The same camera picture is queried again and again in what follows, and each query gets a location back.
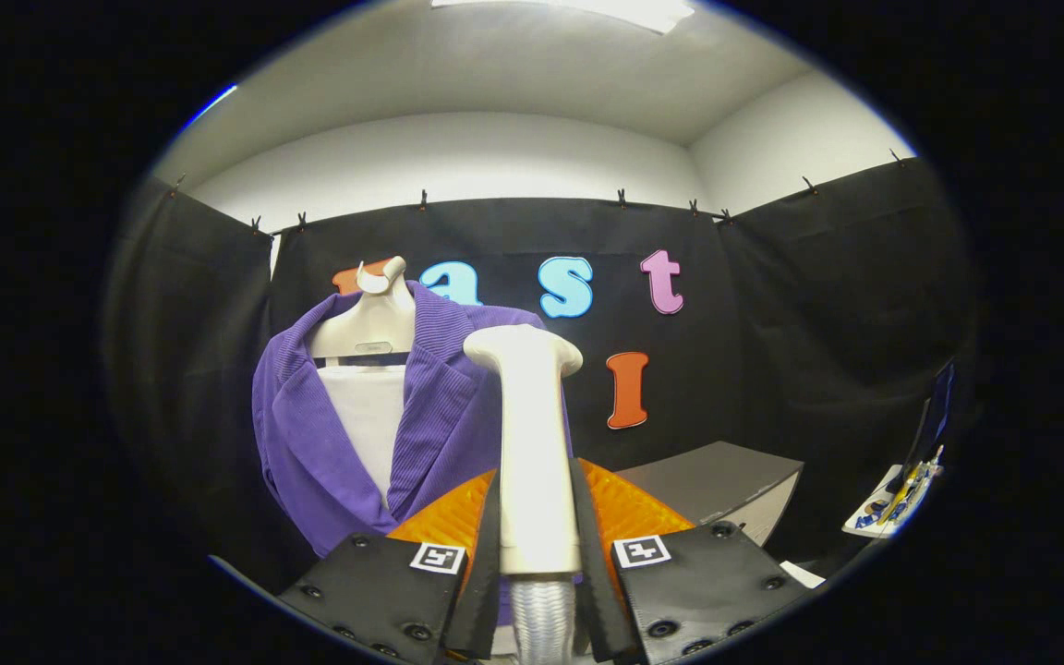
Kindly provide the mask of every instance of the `black backdrop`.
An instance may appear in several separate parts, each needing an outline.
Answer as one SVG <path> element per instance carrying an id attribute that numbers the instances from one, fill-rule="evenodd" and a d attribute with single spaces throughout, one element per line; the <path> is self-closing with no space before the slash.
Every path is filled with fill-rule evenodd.
<path id="1" fill-rule="evenodd" d="M 269 336 L 360 261 L 401 254 L 410 279 L 468 262 L 482 303 L 537 312 L 578 345 L 585 366 L 565 390 L 579 458 L 617 471 L 721 438 L 807 462 L 767 544 L 780 560 L 849 546 L 841 520 L 903 458 L 934 371 L 972 340 L 962 236 L 919 160 L 730 221 L 558 199 L 351 214 L 284 231 L 271 281 L 269 236 L 248 225 L 157 182 L 131 211 L 104 332 L 119 426 L 199 546 L 270 588 L 312 554 L 259 479 L 250 378 Z M 658 249 L 681 266 L 676 315 L 654 310 L 638 268 Z M 583 316 L 541 311 L 536 270 L 553 255 L 594 268 Z M 605 359 L 624 352 L 650 358 L 648 419 L 612 431 Z"/>

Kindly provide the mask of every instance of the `purple jacket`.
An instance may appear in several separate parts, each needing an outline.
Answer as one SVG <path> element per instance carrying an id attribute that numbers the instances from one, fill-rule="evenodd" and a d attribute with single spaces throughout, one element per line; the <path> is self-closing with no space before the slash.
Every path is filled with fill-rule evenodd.
<path id="1" fill-rule="evenodd" d="M 306 333 L 349 311 L 360 294 L 322 300 L 271 338 L 253 375 L 263 478 L 318 556 L 354 531 L 387 534 L 452 488 L 499 466 L 499 378 L 462 353 L 462 342 L 480 328 L 527 323 L 544 329 L 531 312 L 464 306 L 418 282 L 406 285 L 416 303 L 416 332 L 405 361 L 388 510 L 355 455 L 304 343 Z M 568 444 L 567 416 L 565 430 Z M 511 624 L 506 588 L 501 595 L 499 622 Z"/>

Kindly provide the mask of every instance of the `orange gripper pad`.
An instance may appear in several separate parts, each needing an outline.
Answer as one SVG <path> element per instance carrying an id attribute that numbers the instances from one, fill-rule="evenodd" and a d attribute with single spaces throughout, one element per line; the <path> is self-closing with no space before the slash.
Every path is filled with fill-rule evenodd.
<path id="1" fill-rule="evenodd" d="M 394 529 L 388 537 L 409 543 L 464 547 L 467 560 L 462 584 L 465 584 L 473 565 L 473 547 L 479 539 L 479 521 L 482 519 L 486 488 L 491 486 L 494 477 L 495 469 L 492 468 L 437 497 L 437 500 Z"/>
<path id="2" fill-rule="evenodd" d="M 606 572 L 615 588 L 620 588 L 613 560 L 610 559 L 613 541 L 675 534 L 676 531 L 692 529 L 694 525 L 615 472 L 583 459 L 578 462 L 582 465 L 586 484 L 594 498 L 594 513 L 598 522 L 598 535 L 602 539 Z M 405 519 L 388 537 L 409 543 L 464 547 L 468 555 L 465 576 L 462 577 L 465 583 L 470 577 L 473 563 L 473 549 L 478 543 L 486 489 L 494 476 L 495 470 L 486 471 L 452 488 Z"/>
<path id="3" fill-rule="evenodd" d="M 613 586 L 620 589 L 610 556 L 610 546 L 615 541 L 675 534 L 676 531 L 692 529 L 696 525 L 615 472 L 583 459 L 578 462 L 582 463 L 586 484 L 594 497 L 594 513 L 597 516 L 598 535 L 602 538 L 606 572 L 610 573 Z"/>

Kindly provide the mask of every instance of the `screw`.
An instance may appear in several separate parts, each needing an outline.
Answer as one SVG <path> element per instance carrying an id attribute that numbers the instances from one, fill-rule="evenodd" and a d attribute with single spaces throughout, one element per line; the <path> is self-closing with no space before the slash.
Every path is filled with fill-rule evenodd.
<path id="1" fill-rule="evenodd" d="M 653 636 L 653 638 L 666 638 L 666 636 L 676 632 L 677 630 L 675 621 L 655 621 L 647 628 L 647 634 Z"/>
<path id="2" fill-rule="evenodd" d="M 432 635 L 430 635 L 430 630 L 426 627 L 419 627 L 417 624 L 406 627 L 404 634 L 409 635 L 415 641 L 428 641 Z"/>
<path id="3" fill-rule="evenodd" d="M 737 624 L 735 627 L 730 628 L 730 636 L 738 634 L 739 632 L 746 630 L 748 627 L 752 627 L 752 621 L 743 621 Z"/>
<path id="4" fill-rule="evenodd" d="M 713 643 L 710 641 L 694 641 L 694 643 L 683 648 L 683 653 L 684 655 L 688 655 L 688 653 L 695 653 L 705 647 L 713 647 Z"/>

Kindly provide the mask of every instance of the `pink letter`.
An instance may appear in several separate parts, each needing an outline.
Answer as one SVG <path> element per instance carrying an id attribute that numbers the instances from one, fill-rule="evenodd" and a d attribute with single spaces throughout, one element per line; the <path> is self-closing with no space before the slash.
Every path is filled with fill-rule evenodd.
<path id="1" fill-rule="evenodd" d="M 683 307 L 683 296 L 672 294 L 671 277 L 680 275 L 680 264 L 668 261 L 668 251 L 659 249 L 643 263 L 638 269 L 650 275 L 651 304 L 660 314 L 676 314 Z"/>

